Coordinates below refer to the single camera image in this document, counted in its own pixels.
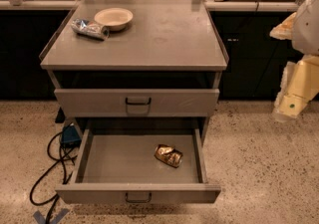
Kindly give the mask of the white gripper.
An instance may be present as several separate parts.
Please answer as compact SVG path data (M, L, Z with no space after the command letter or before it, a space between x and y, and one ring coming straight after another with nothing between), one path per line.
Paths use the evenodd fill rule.
M296 12L269 33L278 40L291 40ZM305 105L319 93L319 56L305 55L297 64L288 62L283 70L280 91L274 102L273 118L278 122L297 119Z

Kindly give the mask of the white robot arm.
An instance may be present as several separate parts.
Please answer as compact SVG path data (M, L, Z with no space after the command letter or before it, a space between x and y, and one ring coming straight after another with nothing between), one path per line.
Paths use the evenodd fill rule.
M270 36L290 40L303 54L283 70L273 117L279 122L297 118L319 94L319 0L305 0L296 12L270 31Z

